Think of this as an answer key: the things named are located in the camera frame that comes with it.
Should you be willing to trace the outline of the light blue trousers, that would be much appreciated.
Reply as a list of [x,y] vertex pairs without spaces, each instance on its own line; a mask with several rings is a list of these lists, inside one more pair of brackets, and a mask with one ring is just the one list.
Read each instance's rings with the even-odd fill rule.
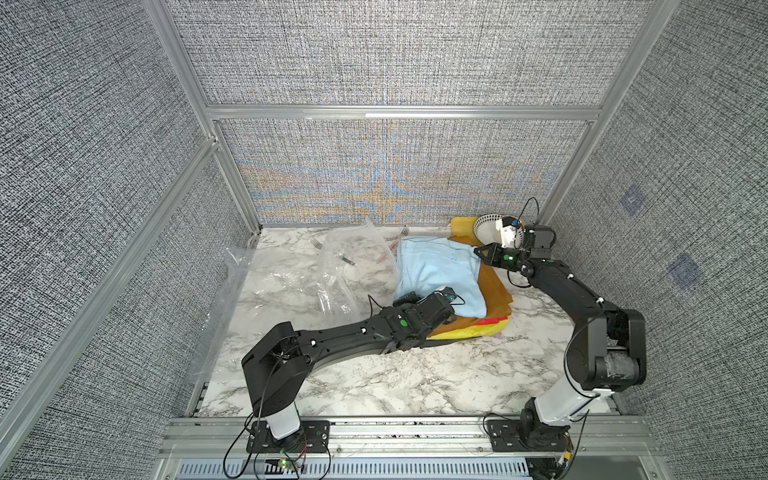
[[457,316],[486,316],[478,284],[482,263],[472,246],[442,237],[406,237],[398,246],[396,260],[400,276],[395,299],[411,292],[426,297],[449,287],[459,296],[453,301]]

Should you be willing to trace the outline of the mustard brown trousers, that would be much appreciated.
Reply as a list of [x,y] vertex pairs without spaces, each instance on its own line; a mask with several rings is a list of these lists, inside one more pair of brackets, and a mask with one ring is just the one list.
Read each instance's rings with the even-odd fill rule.
[[512,296],[504,287],[492,267],[482,264],[478,275],[478,286],[483,295],[487,314],[483,318],[460,317],[447,325],[442,325],[434,333],[464,328],[487,318],[511,317]]

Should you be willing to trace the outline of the clear plastic vacuum bag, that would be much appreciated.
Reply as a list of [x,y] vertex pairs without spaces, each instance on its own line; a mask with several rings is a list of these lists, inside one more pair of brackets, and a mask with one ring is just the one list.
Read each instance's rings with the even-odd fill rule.
[[[248,248],[226,249],[228,277],[211,305],[204,356],[190,378],[239,382],[241,357],[272,326],[336,327],[390,303],[399,277],[395,256],[376,261],[387,251],[385,239],[402,227],[364,221],[341,228],[267,228]],[[311,237],[338,241],[356,265],[322,263]]]

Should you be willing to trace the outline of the red textured garment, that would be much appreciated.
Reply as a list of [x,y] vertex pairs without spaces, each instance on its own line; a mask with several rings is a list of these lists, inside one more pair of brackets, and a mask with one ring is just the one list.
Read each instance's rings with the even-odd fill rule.
[[509,321],[509,317],[487,318],[487,319],[479,320],[473,326],[496,325],[504,322],[508,323],[508,321]]

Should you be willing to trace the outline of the yellow-green shorts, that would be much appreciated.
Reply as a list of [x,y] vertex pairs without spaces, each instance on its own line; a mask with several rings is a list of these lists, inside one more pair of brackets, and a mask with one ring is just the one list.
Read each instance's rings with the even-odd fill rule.
[[429,340],[463,340],[463,339],[471,339],[476,337],[482,337],[482,336],[493,336],[498,333],[501,333],[510,323],[510,318],[508,323],[500,323],[496,325],[485,325],[485,326],[466,326],[464,328],[459,328],[455,330],[445,331],[442,333],[433,333],[428,337]]

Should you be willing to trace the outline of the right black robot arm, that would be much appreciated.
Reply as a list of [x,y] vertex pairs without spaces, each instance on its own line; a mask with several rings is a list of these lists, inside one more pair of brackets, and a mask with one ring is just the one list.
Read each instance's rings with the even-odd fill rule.
[[500,240],[475,249],[488,266],[517,273],[526,286],[549,296],[570,318],[573,333],[563,355],[563,378],[529,400],[521,413],[526,435],[563,431],[594,401],[644,383],[645,318],[596,293],[561,260],[553,258],[556,232],[515,217],[495,222]]

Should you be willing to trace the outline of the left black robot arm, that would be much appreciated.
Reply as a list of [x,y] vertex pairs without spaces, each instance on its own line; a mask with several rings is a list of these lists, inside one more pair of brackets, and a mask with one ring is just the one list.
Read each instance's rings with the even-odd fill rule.
[[463,299],[443,287],[425,297],[411,292],[369,318],[319,330],[297,330],[290,322],[272,327],[241,359],[254,418],[274,440],[302,430],[295,404],[315,370],[361,356],[424,347],[432,333],[455,320]]

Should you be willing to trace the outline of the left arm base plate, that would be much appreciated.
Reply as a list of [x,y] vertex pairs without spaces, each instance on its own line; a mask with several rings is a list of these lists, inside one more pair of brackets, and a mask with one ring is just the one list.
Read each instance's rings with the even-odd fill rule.
[[253,454],[320,454],[326,452],[331,424],[326,420],[301,420],[299,429],[277,439],[264,420],[249,426],[246,451]]

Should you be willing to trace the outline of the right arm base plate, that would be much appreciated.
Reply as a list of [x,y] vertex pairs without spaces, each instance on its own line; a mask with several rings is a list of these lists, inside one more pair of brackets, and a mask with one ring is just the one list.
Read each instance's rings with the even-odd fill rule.
[[568,426],[527,424],[501,418],[485,421],[492,450],[510,452],[564,452],[570,448]]

